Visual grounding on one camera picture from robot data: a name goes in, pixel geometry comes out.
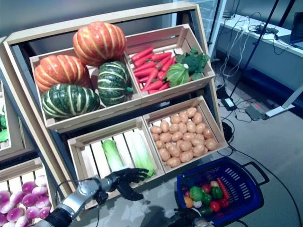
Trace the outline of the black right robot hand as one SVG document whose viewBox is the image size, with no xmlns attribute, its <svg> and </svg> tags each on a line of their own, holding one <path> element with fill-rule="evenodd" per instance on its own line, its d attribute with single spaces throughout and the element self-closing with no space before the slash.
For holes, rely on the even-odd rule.
<svg viewBox="0 0 303 227">
<path fill-rule="evenodd" d="M 191 227 L 195 218 L 200 215 L 197 211 L 189 208 L 174 209 L 174 215 L 170 217 L 169 227 Z"/>
</svg>

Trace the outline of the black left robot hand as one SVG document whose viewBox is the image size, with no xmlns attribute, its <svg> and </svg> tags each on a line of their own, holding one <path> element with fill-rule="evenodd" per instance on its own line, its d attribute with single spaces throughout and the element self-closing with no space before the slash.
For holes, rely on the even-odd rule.
<svg viewBox="0 0 303 227">
<path fill-rule="evenodd" d="M 111 190 L 117 189 L 123 198 L 129 201 L 139 201 L 143 199 L 143 195 L 136 192 L 130 183 L 139 183 L 148 175 L 149 170 L 145 168 L 125 168 L 115 171 L 111 174 Z"/>
</svg>

